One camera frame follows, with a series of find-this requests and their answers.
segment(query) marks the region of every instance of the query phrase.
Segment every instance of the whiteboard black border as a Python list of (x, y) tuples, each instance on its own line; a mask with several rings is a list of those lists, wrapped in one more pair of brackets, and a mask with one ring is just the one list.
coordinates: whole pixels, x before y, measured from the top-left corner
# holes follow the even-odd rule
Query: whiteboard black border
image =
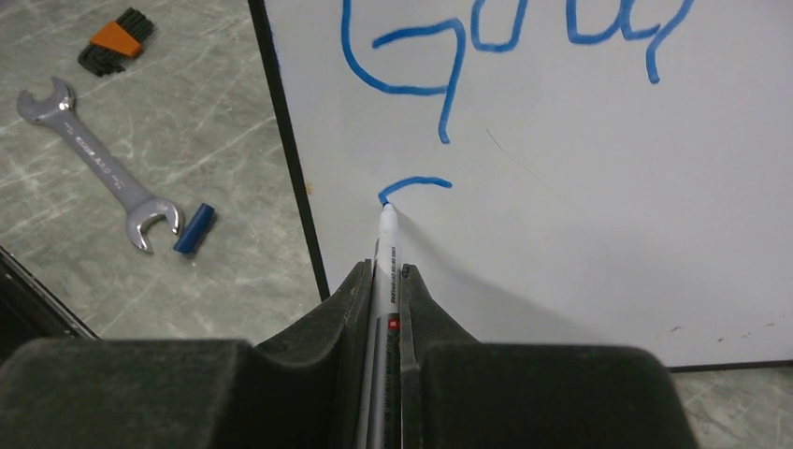
[[(292, 188), (295, 190), (297, 210), (300, 212), (300, 220), (303, 222), (303, 232), (306, 236), (306, 243), (309, 245), (309, 255), (311, 257), (311, 265), (314, 269), (314, 277), (317, 281), (320, 299), (324, 301), (330, 297), (330, 289), (328, 288), (327, 277), (324, 272), (322, 254), (320, 253), (320, 242), (317, 239), (317, 231), (314, 227), (314, 219), (311, 215), (309, 195), (306, 192), (306, 184), (303, 179), (303, 169), (300, 166), (300, 157), (297, 154), (295, 133), (292, 129), (292, 119), (289, 117), (289, 108), (287, 108), (286, 104), (286, 93), (283, 90), (283, 83), (281, 82), (281, 68), (278, 65), (278, 55), (275, 52), (275, 44), (272, 39), (272, 30), (270, 29), (269, 18), (267, 17), (265, 0), (248, 0), (248, 5), (251, 8), (253, 28), (256, 31), (256, 40), (259, 44), (259, 51), (262, 54), (262, 63), (265, 66), (267, 85), (270, 90), (270, 96), (272, 97), (273, 108), (275, 109), (276, 122), (278, 123), (279, 133), (281, 133), (283, 152), (286, 155), (286, 165), (289, 167)], [(669, 367), (669, 371), (696, 372), (782, 367), (793, 367), (793, 360)]]

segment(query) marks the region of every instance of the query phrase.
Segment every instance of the white marker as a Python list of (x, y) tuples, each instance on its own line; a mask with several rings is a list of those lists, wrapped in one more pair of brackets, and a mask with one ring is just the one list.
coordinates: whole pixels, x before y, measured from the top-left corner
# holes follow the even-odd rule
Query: white marker
[(385, 204), (375, 244), (372, 298), (361, 408), (358, 449), (398, 448), (401, 438), (399, 397), (399, 278), (397, 212)]

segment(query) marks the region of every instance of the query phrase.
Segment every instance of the floor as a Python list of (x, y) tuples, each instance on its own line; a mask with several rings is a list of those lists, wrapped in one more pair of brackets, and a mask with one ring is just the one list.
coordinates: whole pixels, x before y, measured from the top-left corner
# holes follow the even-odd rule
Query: floor
[[(77, 64), (128, 6), (158, 32), (125, 73)], [(106, 339), (264, 340), (318, 303), (281, 140), (242, 0), (0, 0), (0, 242)], [(219, 218), (199, 253), (154, 255), (75, 154), (14, 108), (68, 80), (77, 113), (149, 190)], [(675, 375), (702, 447), (793, 447), (793, 369)]]

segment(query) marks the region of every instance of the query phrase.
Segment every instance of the wrench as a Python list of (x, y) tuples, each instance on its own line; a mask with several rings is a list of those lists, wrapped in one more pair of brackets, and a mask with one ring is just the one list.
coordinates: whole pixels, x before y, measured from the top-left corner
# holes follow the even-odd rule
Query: wrench
[(179, 234), (181, 212), (167, 199), (153, 196), (110, 155), (110, 152), (74, 114), (75, 95), (72, 88), (52, 77), (54, 94), (44, 101), (35, 101), (28, 91), (17, 97), (17, 112), (32, 124), (42, 124), (58, 133), (72, 147), (99, 180), (105, 184), (126, 210), (126, 235), (139, 250), (153, 253), (145, 237), (154, 222), (165, 218), (174, 234)]

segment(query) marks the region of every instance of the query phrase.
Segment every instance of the blue handwriting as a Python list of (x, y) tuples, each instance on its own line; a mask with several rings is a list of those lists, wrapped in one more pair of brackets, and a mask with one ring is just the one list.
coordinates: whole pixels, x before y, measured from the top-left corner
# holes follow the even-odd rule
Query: blue handwriting
[[(352, 44), (350, 42), (350, 23), (353, 19), (352, 1), (353, 0), (341, 0), (341, 49), (344, 53), (344, 59), (347, 61), (347, 65), (361, 81), (385, 94), (416, 96), (443, 95), (443, 106), (440, 110), (440, 118), (438, 120), (438, 136), (442, 143), (450, 143), (451, 140), (449, 139), (446, 128), (448, 127), (449, 117), (452, 114), (452, 104), (457, 90), (457, 82), (459, 81), (463, 60), (466, 55), (466, 29), (463, 23), (458, 18), (454, 17), (430, 25), (399, 28), (375, 38), (372, 41), (372, 49), (374, 50), (401, 39), (433, 36), (446, 31), (453, 32), (456, 37), (454, 63), (452, 64), (452, 71), (449, 74), (449, 80), (446, 84), (439, 86), (389, 84), (371, 75), (358, 63), (358, 60), (355, 59), (355, 54), (353, 53)], [(513, 51), (520, 41), (528, 0), (518, 0), (510, 38), (501, 43), (482, 42), (480, 36), (480, 15), (485, 2), (486, 0), (474, 0), (473, 6), (471, 7), (471, 45), (473, 45), (474, 50), (477, 51), (488, 51), (493, 53)], [(658, 47), (664, 39), (680, 25), (683, 19), (685, 19), (691, 6), (694, 4), (694, 0), (683, 0), (680, 9), (666, 25), (661, 26), (659, 23), (643, 30), (634, 30), (630, 24), (630, 13), (635, 3), (636, 0), (621, 0), (620, 8), (617, 11), (614, 22), (609, 25), (608, 28), (600, 33), (585, 35), (578, 31), (578, 0), (567, 0), (565, 12), (567, 17), (568, 40), (570, 43), (576, 45), (597, 45), (610, 39), (617, 30), (622, 33), (623, 39), (627, 41), (652, 38), (645, 53), (645, 63), (647, 66), (647, 78), (652, 84), (657, 84), (660, 82), (656, 66), (656, 52)]]
[(414, 184), (433, 184), (443, 187), (444, 189), (452, 188), (452, 183), (446, 181), (444, 178), (436, 178), (434, 176), (411, 176), (410, 178), (405, 178), (404, 180), (394, 182), (388, 187), (382, 189), (377, 194), (377, 199), (379, 199), (381, 204), (385, 206), (386, 204), (388, 204), (389, 195), (391, 195), (393, 192), (396, 192), (399, 189)]

